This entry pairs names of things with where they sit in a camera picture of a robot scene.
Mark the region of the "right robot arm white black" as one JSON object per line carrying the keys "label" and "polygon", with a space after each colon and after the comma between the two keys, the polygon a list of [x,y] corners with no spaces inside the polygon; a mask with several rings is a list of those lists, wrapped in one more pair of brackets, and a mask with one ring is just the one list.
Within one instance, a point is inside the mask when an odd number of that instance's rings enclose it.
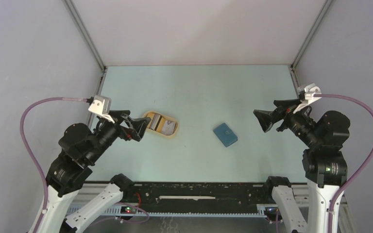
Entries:
{"label": "right robot arm white black", "polygon": [[290,191],[286,177],[269,176],[264,184],[263,197],[276,203],[289,233],[324,233],[336,230],[333,223],[339,213],[341,197],[335,193],[346,183],[347,163],[340,151],[349,138],[350,120],[338,111],[327,111],[318,122],[311,117],[311,106],[296,108],[300,100],[276,100],[273,111],[254,110],[263,132],[268,132],[275,123],[282,124],[278,132],[290,130],[307,149],[303,152],[302,164],[309,191],[308,221],[305,221]]}

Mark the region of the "blue card holder wallet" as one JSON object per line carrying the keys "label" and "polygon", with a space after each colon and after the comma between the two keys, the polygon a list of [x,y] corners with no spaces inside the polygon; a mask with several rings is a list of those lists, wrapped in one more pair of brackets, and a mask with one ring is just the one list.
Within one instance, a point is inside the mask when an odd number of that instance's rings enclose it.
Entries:
{"label": "blue card holder wallet", "polygon": [[222,123],[215,127],[213,133],[226,148],[238,141],[237,135],[226,123]]}

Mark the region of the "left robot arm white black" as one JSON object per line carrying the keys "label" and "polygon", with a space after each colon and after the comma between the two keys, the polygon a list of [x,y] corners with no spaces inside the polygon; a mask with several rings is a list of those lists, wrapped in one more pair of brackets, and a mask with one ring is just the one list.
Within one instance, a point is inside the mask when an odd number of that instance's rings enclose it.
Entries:
{"label": "left robot arm white black", "polygon": [[91,167],[118,138],[140,141],[151,119],[132,119],[129,110],[111,111],[112,119],[101,118],[94,131],[85,124],[70,125],[58,144],[61,152],[46,175],[47,197],[30,228],[32,233],[82,233],[107,208],[117,202],[129,202],[135,194],[134,182],[115,175],[106,188],[84,207],[68,215],[67,211],[91,175]]}

